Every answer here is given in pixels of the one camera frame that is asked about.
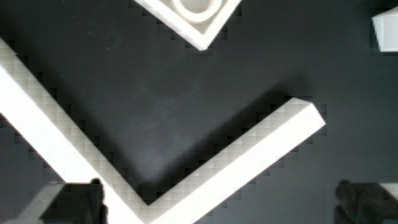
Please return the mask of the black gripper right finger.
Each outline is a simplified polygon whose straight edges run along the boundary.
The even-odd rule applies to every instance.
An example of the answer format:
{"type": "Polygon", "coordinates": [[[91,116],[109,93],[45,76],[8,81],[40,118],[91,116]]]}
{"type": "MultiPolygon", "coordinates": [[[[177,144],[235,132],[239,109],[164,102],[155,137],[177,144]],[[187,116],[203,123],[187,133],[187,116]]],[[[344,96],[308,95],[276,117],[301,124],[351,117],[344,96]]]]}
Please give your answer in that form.
{"type": "Polygon", "coordinates": [[[398,220],[398,200],[379,183],[344,180],[337,187],[335,224],[385,224],[398,220]]]}

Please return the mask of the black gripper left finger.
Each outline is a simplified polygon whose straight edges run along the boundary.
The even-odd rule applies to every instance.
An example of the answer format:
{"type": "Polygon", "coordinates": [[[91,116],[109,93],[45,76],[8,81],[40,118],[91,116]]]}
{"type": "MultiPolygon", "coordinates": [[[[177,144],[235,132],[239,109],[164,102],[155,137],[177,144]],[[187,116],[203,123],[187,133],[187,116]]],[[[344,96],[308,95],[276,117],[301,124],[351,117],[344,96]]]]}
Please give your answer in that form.
{"type": "Polygon", "coordinates": [[[43,212],[43,224],[109,224],[106,192],[98,178],[90,183],[68,183],[43,212]]]}

